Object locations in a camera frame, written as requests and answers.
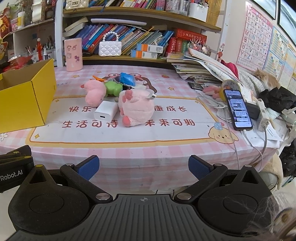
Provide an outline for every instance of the green plush toy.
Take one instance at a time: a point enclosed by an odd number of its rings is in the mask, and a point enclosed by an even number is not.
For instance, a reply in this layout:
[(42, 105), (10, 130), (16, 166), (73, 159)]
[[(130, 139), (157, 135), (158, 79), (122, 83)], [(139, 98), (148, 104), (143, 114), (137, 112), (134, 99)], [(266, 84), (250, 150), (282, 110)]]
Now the green plush toy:
[(105, 83), (105, 86), (107, 89), (105, 97), (107, 97), (108, 95), (119, 97), (119, 93), (122, 91), (122, 84), (116, 83), (114, 81), (108, 81)]

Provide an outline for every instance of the power strip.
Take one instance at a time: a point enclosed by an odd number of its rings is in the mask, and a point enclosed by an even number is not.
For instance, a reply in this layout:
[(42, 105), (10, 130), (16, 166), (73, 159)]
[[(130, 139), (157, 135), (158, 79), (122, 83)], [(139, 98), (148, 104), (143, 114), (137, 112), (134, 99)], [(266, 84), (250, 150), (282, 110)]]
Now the power strip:
[(257, 106), (260, 109), (259, 117), (257, 119), (257, 126), (259, 131), (264, 131), (264, 127), (269, 125), (269, 116), (265, 110), (265, 105), (262, 99), (256, 100)]

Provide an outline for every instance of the table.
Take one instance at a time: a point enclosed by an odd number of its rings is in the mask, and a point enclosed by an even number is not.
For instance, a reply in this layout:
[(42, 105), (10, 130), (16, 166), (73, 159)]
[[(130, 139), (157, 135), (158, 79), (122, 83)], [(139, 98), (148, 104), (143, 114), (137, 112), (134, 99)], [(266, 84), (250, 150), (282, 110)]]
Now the table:
[[(125, 138), (123, 143), (114, 142), (112, 137), (106, 134), (106, 130), (108, 130), (107, 123), (102, 124), (102, 128), (104, 129), (98, 128), (101, 131), (97, 133), (98, 137), (96, 139), (93, 132), (98, 124), (93, 124), (93, 117), (90, 116), (92, 112), (86, 107), (83, 98), (85, 96), (85, 90), (81, 88), (81, 85), (89, 79), (93, 79), (92, 75), (100, 78), (116, 77), (121, 72), (135, 73), (134, 75), (138, 83), (150, 86), (152, 89), (155, 88), (158, 96), (155, 98), (155, 104), (159, 104), (159, 101), (161, 101), (164, 105), (162, 106), (163, 112), (159, 110), (160, 107), (155, 107), (156, 111), (152, 117), (154, 119), (154, 125), (150, 121), (150, 124), (147, 123), (146, 125), (125, 128), (120, 127), (119, 120), (117, 129), (114, 128), (114, 123), (109, 123), (109, 131), (114, 132), (116, 130), (119, 133), (119, 138)], [(98, 155), (100, 158), (100, 170), (91, 179), (91, 182), (105, 191), (156, 190), (191, 185), (197, 181), (188, 170), (188, 158), (192, 154), (201, 157), (210, 164), (222, 163), (230, 169), (238, 168), (234, 145), (221, 143), (223, 142), (221, 141), (222, 139), (219, 141), (215, 138), (214, 123), (219, 121), (224, 126), (226, 123), (219, 120), (213, 114), (215, 110), (209, 110), (205, 105), (196, 101), (196, 92), (190, 89), (187, 82), (182, 80), (175, 71), (141, 66), (89, 65), (84, 66), (82, 70), (77, 72), (67, 72), (66, 68), (55, 68), (55, 73), (57, 91), (46, 125), (44, 127), (37, 127), (36, 129), (32, 128), (0, 134), (0, 153), (6, 153), (25, 144), (29, 144), (32, 148), (34, 162), (36, 164), (44, 164), (48, 169), (57, 169), (69, 162), (77, 164), (91, 155)], [(70, 98), (75, 100), (73, 106), (69, 106), (67, 102)], [(166, 101), (168, 100), (174, 104), (174, 111), (171, 111), (172, 105), (166, 105)], [(55, 119), (55, 111), (52, 110), (55, 110), (57, 105), (59, 105), (58, 109), (63, 105), (68, 107), (67, 110), (61, 112), (59, 114), (60, 116)], [(72, 111), (76, 107), (79, 108), (79, 111)], [(83, 135), (83, 132), (77, 132), (83, 123), (77, 123), (78, 126), (76, 128), (74, 119), (73, 123), (71, 123), (73, 125), (72, 129), (61, 128), (67, 125), (65, 123), (66, 121), (69, 121), (66, 119), (66, 112), (67, 115), (70, 115), (70, 113), (74, 113), (73, 116), (77, 115), (75, 120), (78, 120), (77, 118), (82, 113), (86, 115), (85, 117), (89, 122), (88, 128), (95, 128), (91, 132), (88, 132), (89, 137)], [(170, 116), (171, 112), (176, 113), (176, 118), (174, 118), (175, 116)], [(167, 124), (170, 126), (166, 125), (165, 121), (160, 121), (161, 116), (164, 115), (163, 113), (165, 113), (170, 123)], [(173, 119), (177, 118), (181, 121), (178, 122), (175, 120), (173, 123)], [(186, 140), (172, 140), (171, 130), (174, 130), (173, 127), (177, 129), (180, 122), (183, 123), (183, 126), (180, 127), (182, 129), (176, 131), (175, 135), (184, 135)], [(135, 136), (139, 133), (142, 133), (142, 136), (145, 136), (147, 139), (153, 138), (150, 133), (156, 133), (158, 135), (160, 128), (163, 131), (162, 138), (165, 138), (165, 140), (135, 141)], [(245, 142), (240, 132), (233, 129), (231, 131), (235, 137), (240, 167), (250, 164), (258, 156), (258, 152)], [(74, 139), (79, 137), (81, 142), (69, 144), (68, 142), (71, 142), (71, 133), (75, 133)], [(70, 140), (68, 142), (59, 142), (59, 138), (63, 140), (68, 138)], [(102, 140), (104, 138), (109, 138), (110, 140), (104, 143)], [(270, 160), (275, 151), (272, 148), (265, 150), (262, 167)]]

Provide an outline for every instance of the white quilted bag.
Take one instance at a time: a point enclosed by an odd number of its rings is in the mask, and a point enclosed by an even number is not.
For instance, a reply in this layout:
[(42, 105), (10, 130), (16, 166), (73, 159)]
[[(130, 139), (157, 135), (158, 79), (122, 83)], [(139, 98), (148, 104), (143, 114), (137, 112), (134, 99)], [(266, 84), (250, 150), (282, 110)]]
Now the white quilted bag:
[(66, 0), (66, 10), (85, 8), (89, 6), (89, 0)]
[[(109, 34), (116, 35), (116, 41), (105, 41)], [(108, 32), (104, 35), (103, 41), (99, 44), (99, 55), (105, 56), (120, 56), (121, 55), (121, 42), (118, 41), (118, 34), (116, 32)]]

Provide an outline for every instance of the pink checkered tablecloth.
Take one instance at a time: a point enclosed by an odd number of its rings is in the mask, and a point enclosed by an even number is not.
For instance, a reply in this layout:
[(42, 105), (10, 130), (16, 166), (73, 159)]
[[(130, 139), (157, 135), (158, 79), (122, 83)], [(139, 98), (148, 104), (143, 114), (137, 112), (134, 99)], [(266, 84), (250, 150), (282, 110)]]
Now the pink checkered tablecloth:
[[(85, 90), (80, 86), (91, 79), (92, 75), (103, 78), (116, 76), (121, 72), (136, 73), (136, 76), (148, 79), (157, 89), (157, 95), (197, 97), (187, 81), (182, 80), (174, 70), (117, 65), (89, 65), (77, 72), (55, 68), (55, 96), (85, 95)], [(233, 129), (231, 131), (239, 139), (235, 144), (240, 167), (250, 164), (258, 156), (258, 152), (245, 142), (240, 132)], [(1, 134), (0, 154), (25, 145), (29, 132), (30, 129), (26, 129)], [(31, 148), (34, 162), (44, 164), (47, 169), (58, 169), (69, 162), (77, 164), (91, 155), (97, 155), (100, 158), (100, 170), (91, 181), (105, 191), (156, 190), (191, 185), (196, 182), (196, 178), (188, 170), (188, 158), (192, 154), (210, 164), (222, 163), (230, 169), (238, 169), (234, 145), (219, 142), (137, 148)], [(272, 148), (265, 150), (262, 167), (275, 151)]]

